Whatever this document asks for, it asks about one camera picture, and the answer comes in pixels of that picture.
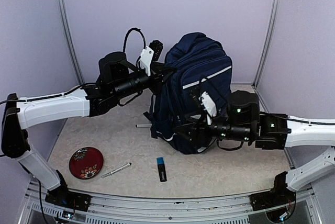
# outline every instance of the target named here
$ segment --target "cable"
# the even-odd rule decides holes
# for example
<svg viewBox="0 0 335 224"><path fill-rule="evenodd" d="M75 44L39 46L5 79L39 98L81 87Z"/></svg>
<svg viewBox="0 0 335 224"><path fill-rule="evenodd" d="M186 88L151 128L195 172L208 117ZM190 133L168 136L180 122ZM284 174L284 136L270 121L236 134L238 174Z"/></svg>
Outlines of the cable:
<svg viewBox="0 0 335 224"><path fill-rule="evenodd" d="M43 204L42 204L42 185L41 185L41 182L38 181L38 184L40 185L40 207L41 207L42 216L43 216L43 219L46 222L46 224L49 224L48 221L47 221L47 219L46 219L46 216L44 214L44 210L43 210Z"/></svg>
<svg viewBox="0 0 335 224"><path fill-rule="evenodd" d="M70 221L65 221L65 220L62 220L61 219L61 222L59 221L59 214L57 212L57 216L56 218L54 216L52 216L53 220L55 221L56 224L60 223L60 224L70 224L72 223L72 220L74 218L74 214L75 214L75 200L73 200L73 214L72 214L72 218L66 218L63 216L63 218L67 219L67 220L70 220Z"/></svg>
<svg viewBox="0 0 335 224"><path fill-rule="evenodd" d="M128 36L129 36L129 34L130 34L132 31L136 31L136 32L138 32L139 34L141 34L142 39L143 39L143 48L145 48L146 45L147 45L147 43L146 43L146 38L144 37L144 35L143 35L141 29L139 29L139 28L131 28L131 29L128 30L128 32L126 33L126 36L125 36L124 47L123 47L123 50L122 50L123 53L126 53L126 45L127 45Z"/></svg>
<svg viewBox="0 0 335 224"><path fill-rule="evenodd" d="M125 102L124 104L121 104L120 101L117 103L119 106L125 106L128 105L130 102L134 101L135 98L139 97L140 95L142 95L143 91L138 92L134 97L132 97L130 100L128 100L127 102Z"/></svg>
<svg viewBox="0 0 335 224"><path fill-rule="evenodd" d="M294 205L293 205L293 209L290 212L289 216L285 219L285 221L287 221L289 218L291 218L291 216L293 215L294 211L295 211L295 206L297 205L297 193L294 192Z"/></svg>
<svg viewBox="0 0 335 224"><path fill-rule="evenodd" d="M288 118L288 117L282 117L282 116L278 116L276 114L272 114L272 113L265 113L265 112L260 112L261 114L264 115L269 115L275 118L280 118L280 119L285 119L287 121L293 121L293 122L298 122L298 123L305 123L305 124L309 124L309 125L320 125L320 126L335 126L335 123L326 123L326 122L314 122L314 121L307 121L307 120L301 120L301 119L295 119L295 118Z"/></svg>
<svg viewBox="0 0 335 224"><path fill-rule="evenodd" d="M219 89L213 84L213 82L206 76L201 75L200 80L199 80L199 84L200 84L200 89L201 89L201 81L202 79L207 80L207 82L213 87L213 89L216 91L216 93L226 102L228 103L228 100L223 96L223 94L219 91Z"/></svg>
<svg viewBox="0 0 335 224"><path fill-rule="evenodd" d="M203 153L203 152L207 151L208 148L210 148L210 147L213 145L214 142L215 142L215 139L212 140L212 142L208 145L208 147L206 147L205 150L203 150L203 151L201 151L201 152L199 152L199 153Z"/></svg>
<svg viewBox="0 0 335 224"><path fill-rule="evenodd" d="M39 100L44 100L44 99L51 99L51 98L56 98L56 97L62 97L62 96L67 96L69 94L71 94L72 92L74 92L75 90L85 87L87 85L93 85L95 83L86 83L86 84L81 84L76 86L75 88L69 90L68 92L65 92L64 94L60 93L60 94L55 94L55 95L51 95L51 96L44 96L44 97L36 97L36 98L31 98L31 99L10 99L10 100L4 100L0 102L0 105L4 104L4 103L9 103L9 102L17 102L17 103L26 103L26 102L33 102L33 101L39 101Z"/></svg>
<svg viewBox="0 0 335 224"><path fill-rule="evenodd" d="M139 69L140 68L140 65L139 65L139 63L140 63L140 59L141 59L141 56L139 56L137 59L136 59L136 67Z"/></svg>
<svg viewBox="0 0 335 224"><path fill-rule="evenodd" d="M239 150L242 148L244 142L241 141L240 145L238 147L233 147L233 148L225 148L225 147L221 147L220 144L219 144L219 140L217 139L216 140L216 145L218 146L218 148L222 149L222 150L225 150L225 151L236 151L236 150Z"/></svg>
<svg viewBox="0 0 335 224"><path fill-rule="evenodd" d="M203 79L207 80L207 82L213 87L213 89L217 92L217 94L226 102L228 103L227 99L223 96L223 94L219 91L219 89L217 87L215 87L215 85L212 83L211 80L209 80L208 77L204 76L204 75L201 75L200 79L199 79L199 88L200 88L200 99L202 101L202 92L203 92L203 89L202 89L202 81ZM207 115L212 119L212 116L209 114L209 112L206 110L206 113ZM239 150L242 148L242 146L244 145L244 142L241 141L240 145L238 147L234 147L234 148L224 148L224 147L221 147L220 144L219 144L219 140L217 139L216 140L216 145L218 148L222 149L222 150L225 150L225 151L236 151L236 150Z"/></svg>

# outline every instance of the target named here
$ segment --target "reflective stripe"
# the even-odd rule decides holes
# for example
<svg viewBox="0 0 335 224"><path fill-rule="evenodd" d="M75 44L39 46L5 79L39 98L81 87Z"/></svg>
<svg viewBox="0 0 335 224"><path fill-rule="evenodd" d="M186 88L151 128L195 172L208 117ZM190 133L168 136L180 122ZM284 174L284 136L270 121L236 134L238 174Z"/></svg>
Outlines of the reflective stripe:
<svg viewBox="0 0 335 224"><path fill-rule="evenodd" d="M166 139L165 137L163 137L163 139L169 142L169 141L173 140L173 136L175 136L175 135L176 135L176 134L174 133L174 134L172 134L172 137L170 137L170 138L168 138L168 139Z"/></svg>
<svg viewBox="0 0 335 224"><path fill-rule="evenodd" d="M232 67L232 66L228 66L228 67L224 68L223 70L220 70L220 71L218 71L218 72L216 72L216 73L214 73L214 74L212 74L212 75L209 75L207 78L208 78L208 79L211 79L212 77L215 77L215 76L217 76L217 75L219 75L219 74L221 74L221 73L223 73L223 72L225 72L225 71L231 69L231 67ZM193 82L193 83L190 83L190 84L183 85L183 89L190 88L190 87L192 87L192 86L194 86L194 85L197 85L197 84L199 84L199 81L197 81L197 82Z"/></svg>

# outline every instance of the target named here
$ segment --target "purple wall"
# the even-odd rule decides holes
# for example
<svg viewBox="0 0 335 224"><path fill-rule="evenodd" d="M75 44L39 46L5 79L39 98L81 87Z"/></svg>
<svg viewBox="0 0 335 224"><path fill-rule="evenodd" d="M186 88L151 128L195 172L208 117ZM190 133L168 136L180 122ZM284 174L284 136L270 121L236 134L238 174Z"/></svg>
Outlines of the purple wall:
<svg viewBox="0 0 335 224"><path fill-rule="evenodd" d="M9 93L38 96L76 84L57 0L0 0L0 31L1 100ZM33 127L29 142L48 157L61 125ZM17 223L30 176L10 158L0 158L0 165L0 223Z"/></svg>
<svg viewBox="0 0 335 224"><path fill-rule="evenodd" d="M281 0L259 91L272 112L335 118L335 0ZM324 148L291 148L297 165ZM312 186L325 223L334 223L335 174Z"/></svg>
<svg viewBox="0 0 335 224"><path fill-rule="evenodd" d="M272 0L65 0L74 47L87 82L98 76L97 61L122 50L131 27L147 42L168 49L188 32L202 31L222 42L233 59L233 82L252 83L262 53ZM127 44L134 62L142 49L139 35Z"/></svg>

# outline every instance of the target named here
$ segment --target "black cable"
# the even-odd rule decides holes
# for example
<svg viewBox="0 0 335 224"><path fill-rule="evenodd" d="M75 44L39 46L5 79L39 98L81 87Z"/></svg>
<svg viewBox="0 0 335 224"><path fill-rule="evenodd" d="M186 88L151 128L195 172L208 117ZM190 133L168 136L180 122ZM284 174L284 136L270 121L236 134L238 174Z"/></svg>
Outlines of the black cable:
<svg viewBox="0 0 335 224"><path fill-rule="evenodd" d="M69 95L70 93L74 92L75 90L85 87L87 85L92 85L95 83L86 83L86 84L81 84L76 86L75 88L69 90L68 92L65 92L64 94L55 94L55 95L51 95L51 96L44 96L44 97L36 97L36 98L31 98L31 99L10 99L10 100L4 100L0 102L0 105L4 104L4 103L8 103L8 102L17 102L17 103L26 103L26 102L33 102L33 101L39 101L39 100L44 100L44 99L51 99L51 98L56 98L56 97L62 97L62 96L66 96Z"/></svg>
<svg viewBox="0 0 335 224"><path fill-rule="evenodd" d="M141 59L141 56L139 56L137 59L136 59L136 67L139 69L140 68L140 65L139 65L139 62L140 62L140 59Z"/></svg>
<svg viewBox="0 0 335 224"><path fill-rule="evenodd" d="M219 144L219 140L217 139L216 140L216 145L218 146L218 148L222 149L222 150L225 150L225 151L236 151L236 150L239 150L242 148L244 142L241 141L240 145L238 147L233 147L233 148L225 148L225 147L221 147L220 144Z"/></svg>
<svg viewBox="0 0 335 224"><path fill-rule="evenodd" d="M128 105L130 102L134 101L135 98L139 97L140 95L142 95L143 91L138 92L134 97L132 97L130 100L128 100L127 102L125 102L124 104L121 104L120 101L117 103L119 106L125 106Z"/></svg>
<svg viewBox="0 0 335 224"><path fill-rule="evenodd" d="M335 126L335 123L314 122L314 121L307 121L307 120L301 120L301 119L295 119L295 118L288 118L288 117L278 116L278 115L272 114L272 113L265 113L263 111L261 112L261 114L269 115L269 116L272 116L272 117L275 117L275 118L285 119L287 121L293 121L293 122L298 122L298 123L305 123L305 124L310 124L310 125Z"/></svg>
<svg viewBox="0 0 335 224"><path fill-rule="evenodd" d="M71 94L72 92L76 91L77 89L80 89L82 87L88 86L88 85L93 85L95 83L86 83L86 84L81 84L76 86L75 88L69 90L68 92L65 92L64 94L55 94L55 95L51 95L51 96L45 96L45 97L37 97L37 98L32 98L32 99L27 99L27 102L33 102L33 101L39 101L39 100L44 100L44 99L51 99L51 98L56 98L56 97L62 97L62 96L67 96L69 94Z"/></svg>
<svg viewBox="0 0 335 224"><path fill-rule="evenodd" d="M216 91L216 93L226 102L228 103L227 99L223 96L223 94L219 91L219 89L213 84L213 82L206 76L202 75L200 77L200 80L205 79L207 82L213 87L213 89Z"/></svg>
<svg viewBox="0 0 335 224"><path fill-rule="evenodd" d="M199 153L203 153L203 152L207 151L208 148L210 148L210 147L214 144L214 142L215 142L215 139L213 139L212 143L210 143L210 144L208 145L208 147L206 147L205 150L203 150L202 152L199 152Z"/></svg>
<svg viewBox="0 0 335 224"><path fill-rule="evenodd" d="M123 47L123 50L122 50L123 53L126 53L126 45L127 45L128 36L129 36L129 34L130 34L132 31L136 31L136 32L138 32L139 34L141 34L142 39L143 39L143 48L145 48L146 45L147 45L147 43L146 43L146 38L144 37L144 35L143 35L141 29L139 29L139 28L131 28L131 29L129 29L128 32L126 33L126 36L125 36L125 39L124 39L124 47Z"/></svg>
<svg viewBox="0 0 335 224"><path fill-rule="evenodd" d="M41 182L38 181L38 184L40 185L40 206L41 206L42 216L43 216L43 219L46 222L46 224L49 224L48 221L47 221L47 219L46 219L46 216L44 214L44 210L43 210L43 204L42 204L42 185L41 185Z"/></svg>

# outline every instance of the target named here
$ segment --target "decorative plate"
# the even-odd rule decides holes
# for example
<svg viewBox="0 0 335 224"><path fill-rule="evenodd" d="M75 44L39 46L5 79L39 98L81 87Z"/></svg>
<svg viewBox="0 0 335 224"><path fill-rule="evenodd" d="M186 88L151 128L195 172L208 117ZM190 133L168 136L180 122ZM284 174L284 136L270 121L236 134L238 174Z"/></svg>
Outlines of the decorative plate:
<svg viewBox="0 0 335 224"><path fill-rule="evenodd" d="M94 147L84 147L76 151L69 162L69 169L73 176L87 180L96 176L104 164L104 157Z"/></svg>

